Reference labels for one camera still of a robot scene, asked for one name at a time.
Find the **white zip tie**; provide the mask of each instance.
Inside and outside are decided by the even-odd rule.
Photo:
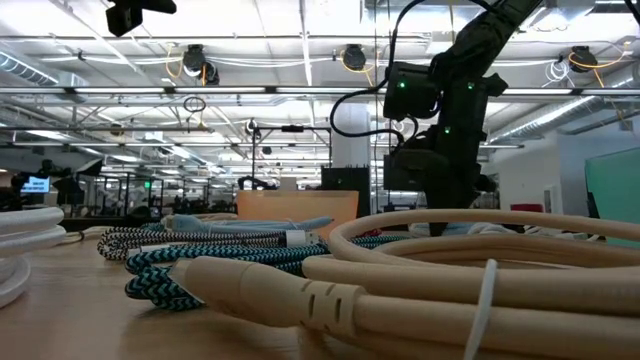
[[[464,360],[473,360],[480,348],[480,343],[482,342],[484,332],[486,331],[487,324],[489,323],[489,316],[491,315],[493,288],[497,274],[498,262],[494,259],[489,259],[484,270],[484,277],[482,278],[478,308],[476,309],[471,333],[469,334],[469,339],[467,339],[467,345],[464,349]]]

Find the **beige connector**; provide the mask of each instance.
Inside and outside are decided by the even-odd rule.
[[[266,265],[211,257],[179,261],[170,276],[228,315],[343,336],[354,336],[354,303],[365,293],[361,286],[313,281]]]

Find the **white column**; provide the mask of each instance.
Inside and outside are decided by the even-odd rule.
[[[369,131],[367,104],[341,104],[335,115],[338,129],[347,133]],[[371,163],[370,137],[347,138],[333,133],[333,167],[369,166]]]

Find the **computer screen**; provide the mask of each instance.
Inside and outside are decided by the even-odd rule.
[[[37,177],[29,176],[29,182],[24,184],[20,192],[38,194],[48,193],[50,181],[51,178],[39,179]]]

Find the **table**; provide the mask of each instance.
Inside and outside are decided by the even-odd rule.
[[[300,328],[269,328],[206,308],[174,313],[129,299],[124,286],[133,276],[104,260],[96,241],[27,257],[29,290],[0,309],[2,359],[380,358]]]

